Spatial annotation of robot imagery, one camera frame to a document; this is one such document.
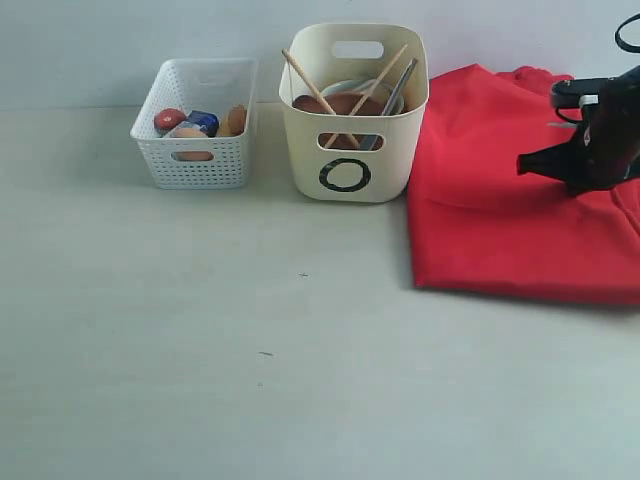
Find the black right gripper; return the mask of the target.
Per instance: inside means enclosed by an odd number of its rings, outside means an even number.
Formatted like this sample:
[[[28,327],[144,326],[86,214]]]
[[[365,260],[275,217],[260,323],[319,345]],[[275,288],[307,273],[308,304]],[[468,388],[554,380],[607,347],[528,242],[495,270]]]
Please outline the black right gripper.
[[[582,119],[574,136],[578,178],[566,182],[572,196],[611,190],[639,178],[639,68],[613,77],[598,95],[579,101]],[[573,149],[559,144],[517,158],[517,174],[570,176]]]

